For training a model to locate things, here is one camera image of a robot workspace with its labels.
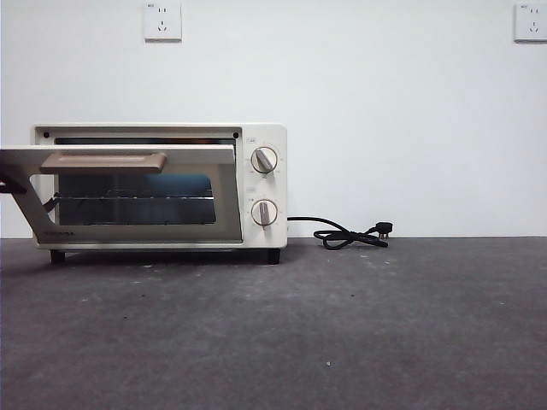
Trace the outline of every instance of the oven door handle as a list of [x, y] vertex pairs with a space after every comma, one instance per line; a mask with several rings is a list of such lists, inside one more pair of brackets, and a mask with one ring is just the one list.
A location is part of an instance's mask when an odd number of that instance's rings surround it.
[[143, 155], [68, 155], [54, 153], [42, 163], [45, 174], [161, 173], [163, 153]]

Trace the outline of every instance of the oven foot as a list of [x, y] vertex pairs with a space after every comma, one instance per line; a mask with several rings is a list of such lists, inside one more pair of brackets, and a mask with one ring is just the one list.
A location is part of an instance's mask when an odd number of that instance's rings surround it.
[[268, 263], [270, 265], [279, 264], [280, 255], [281, 255], [281, 249], [268, 249]]
[[63, 263], [65, 261], [65, 253], [61, 252], [60, 250], [50, 250], [50, 257], [51, 257], [51, 265], [55, 265], [57, 263]]

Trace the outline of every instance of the oven door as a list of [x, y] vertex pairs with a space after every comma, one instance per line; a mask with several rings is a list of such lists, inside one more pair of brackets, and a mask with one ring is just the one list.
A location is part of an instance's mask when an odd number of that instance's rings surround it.
[[231, 145], [2, 149], [0, 191], [13, 195], [43, 248], [242, 243]]

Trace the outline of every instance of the power cord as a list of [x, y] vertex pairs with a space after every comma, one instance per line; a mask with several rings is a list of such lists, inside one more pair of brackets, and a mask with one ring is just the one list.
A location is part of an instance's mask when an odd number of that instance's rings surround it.
[[[389, 237], [391, 231], [393, 231], [393, 224], [391, 222], [379, 222], [376, 226], [373, 226], [366, 232], [353, 232], [349, 231], [343, 226], [332, 222], [331, 220], [325, 220], [323, 218], [315, 218], [313, 216], [293, 216], [287, 218], [287, 220], [311, 220], [314, 222], [322, 222], [338, 228], [337, 231], [315, 231], [314, 237], [323, 241], [323, 246], [328, 250], [339, 250], [344, 246], [353, 242], [367, 243], [373, 246], [380, 246], [381, 248], [387, 248], [388, 243], [380, 241], [383, 237]], [[371, 233], [378, 232], [379, 237], [370, 235]], [[337, 245], [331, 245], [329, 242], [339, 242]]]

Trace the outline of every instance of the white knob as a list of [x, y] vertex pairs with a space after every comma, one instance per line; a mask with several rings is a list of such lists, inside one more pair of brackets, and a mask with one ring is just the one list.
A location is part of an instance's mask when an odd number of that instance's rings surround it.
[[255, 149], [250, 162], [259, 173], [271, 173], [277, 167], [277, 155], [268, 147]]
[[262, 226], [272, 225], [277, 219], [277, 207], [273, 202], [268, 201], [267, 199], [255, 202], [250, 213], [253, 220], [255, 220], [258, 225]]

